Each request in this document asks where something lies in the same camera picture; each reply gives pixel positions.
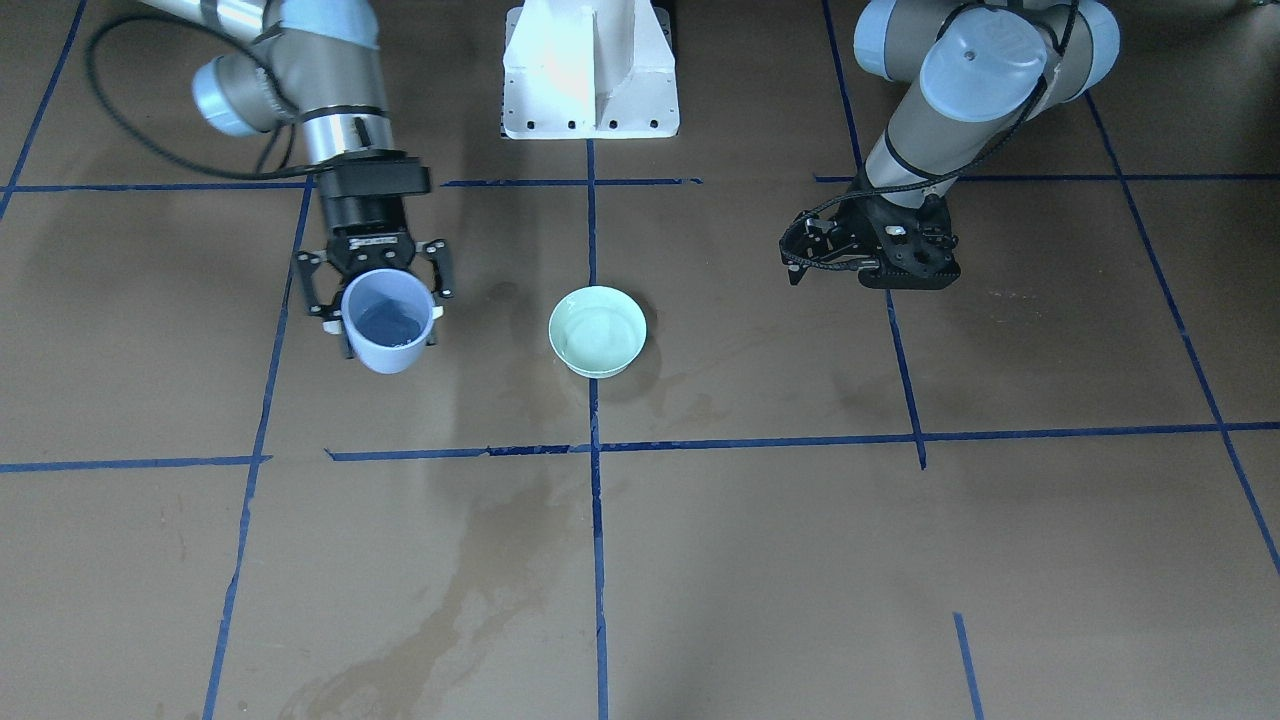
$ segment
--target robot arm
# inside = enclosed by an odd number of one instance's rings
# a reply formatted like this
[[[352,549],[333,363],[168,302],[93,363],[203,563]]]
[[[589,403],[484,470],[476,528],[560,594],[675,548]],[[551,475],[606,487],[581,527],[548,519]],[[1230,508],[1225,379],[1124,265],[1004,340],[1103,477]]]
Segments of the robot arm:
[[[1007,133],[1102,79],[1119,37],[1096,0],[872,0],[858,61],[911,87],[849,191],[815,209],[838,202],[835,215],[810,210],[787,229],[791,284],[810,268],[858,270],[872,288],[951,284],[960,265],[947,190]]]
[[[429,192],[430,179],[416,158],[394,149],[378,20],[366,0],[142,1],[251,51],[197,70],[192,94],[212,127],[237,137],[301,129],[328,227],[324,250],[293,259],[308,314],[340,334],[342,296],[351,282],[383,268],[408,273],[417,256],[433,268],[434,297],[453,296],[444,241],[416,242],[406,224],[403,196]],[[312,282],[324,263],[340,275],[328,304]],[[434,345],[434,337],[426,342]],[[346,350],[351,357],[349,343]]]

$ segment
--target cup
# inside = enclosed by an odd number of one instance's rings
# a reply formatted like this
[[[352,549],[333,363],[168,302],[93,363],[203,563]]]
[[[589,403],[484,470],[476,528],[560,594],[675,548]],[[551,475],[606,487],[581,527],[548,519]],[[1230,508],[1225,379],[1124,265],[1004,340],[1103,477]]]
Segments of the cup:
[[[342,327],[356,357],[375,373],[399,373],[426,347],[435,299],[406,270],[380,268],[351,281],[342,295]]]
[[[635,300],[612,287],[591,286],[564,296],[552,311],[552,350],[584,378],[617,375],[640,355],[648,325]]]

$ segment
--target light green bowl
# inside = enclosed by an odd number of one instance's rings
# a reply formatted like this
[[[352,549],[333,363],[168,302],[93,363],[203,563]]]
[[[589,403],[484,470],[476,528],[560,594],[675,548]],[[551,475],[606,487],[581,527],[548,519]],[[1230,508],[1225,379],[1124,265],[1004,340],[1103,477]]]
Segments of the light green bowl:
[[[584,378],[611,378],[644,347],[644,313],[627,293],[593,286],[564,296],[547,323],[556,356]]]

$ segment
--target white mounting bracket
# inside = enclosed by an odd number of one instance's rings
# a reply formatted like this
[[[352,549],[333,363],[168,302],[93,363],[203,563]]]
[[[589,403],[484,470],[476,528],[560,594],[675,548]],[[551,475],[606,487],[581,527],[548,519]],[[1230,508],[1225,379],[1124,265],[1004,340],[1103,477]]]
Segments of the white mounting bracket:
[[[671,17],[650,0],[525,0],[507,13],[502,129],[513,140],[671,137]]]

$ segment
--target light blue joint cap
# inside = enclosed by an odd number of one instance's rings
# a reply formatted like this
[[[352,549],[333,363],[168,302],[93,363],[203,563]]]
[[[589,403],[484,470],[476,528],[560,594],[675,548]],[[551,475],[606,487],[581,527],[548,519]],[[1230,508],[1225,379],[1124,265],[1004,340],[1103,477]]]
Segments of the light blue joint cap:
[[[895,5],[897,0],[872,0],[858,17],[858,28],[854,29],[854,56],[858,58],[858,64],[884,79],[893,79],[884,68],[884,41]]]
[[[378,50],[378,15],[366,0],[284,0],[280,24]]]
[[[1044,40],[1009,10],[960,13],[924,56],[920,90],[934,110],[963,123],[984,123],[1021,105],[1048,63]]]
[[[1097,0],[1080,0],[1080,15],[1089,26],[1089,35],[1093,36],[1093,64],[1089,67],[1089,79],[1084,81],[1084,87],[1070,99],[1084,95],[1084,91],[1098,85],[1107,77],[1111,68],[1120,56],[1120,24],[1115,15],[1107,10],[1106,5]]]
[[[209,124],[221,133],[232,137],[250,137],[257,135],[253,126],[239,117],[236,108],[232,108],[223,88],[218,85],[218,60],[210,60],[205,67],[196,70],[196,77],[191,78],[191,95],[196,99],[200,114]]]

